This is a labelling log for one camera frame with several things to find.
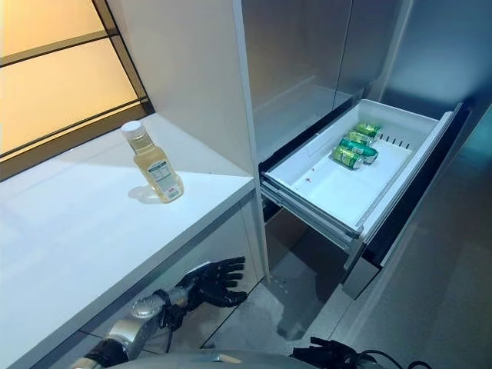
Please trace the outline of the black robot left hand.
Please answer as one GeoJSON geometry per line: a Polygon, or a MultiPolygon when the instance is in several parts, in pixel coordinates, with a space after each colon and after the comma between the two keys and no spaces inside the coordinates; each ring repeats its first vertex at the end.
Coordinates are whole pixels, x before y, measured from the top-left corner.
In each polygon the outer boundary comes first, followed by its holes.
{"type": "Polygon", "coordinates": [[[243,278],[245,257],[229,258],[204,264],[188,272],[177,284],[187,293],[187,311],[207,303],[219,308],[233,308],[248,297],[244,291],[233,291],[243,278]]]}

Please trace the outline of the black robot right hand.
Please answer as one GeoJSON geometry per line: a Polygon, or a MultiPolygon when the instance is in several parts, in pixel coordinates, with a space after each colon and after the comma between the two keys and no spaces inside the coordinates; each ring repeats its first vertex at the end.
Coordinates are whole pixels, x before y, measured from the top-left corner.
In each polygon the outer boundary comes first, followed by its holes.
{"type": "Polygon", "coordinates": [[[316,368],[361,368],[355,363],[358,353],[337,341],[310,338],[309,347],[295,347],[290,357],[316,368]]]}

